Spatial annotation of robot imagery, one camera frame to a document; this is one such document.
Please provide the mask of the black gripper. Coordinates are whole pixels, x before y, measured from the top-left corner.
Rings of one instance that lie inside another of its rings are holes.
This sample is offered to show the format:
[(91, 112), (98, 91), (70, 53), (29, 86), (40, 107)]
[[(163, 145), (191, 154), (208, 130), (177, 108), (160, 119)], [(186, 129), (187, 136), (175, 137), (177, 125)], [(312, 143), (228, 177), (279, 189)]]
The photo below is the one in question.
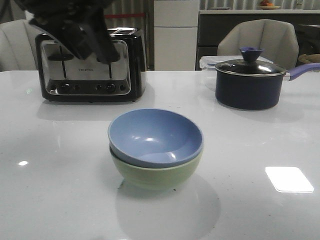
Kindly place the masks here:
[(109, 0), (16, 0), (33, 15), (30, 24), (48, 32), (78, 59), (93, 52), (101, 63), (119, 60), (105, 20)]

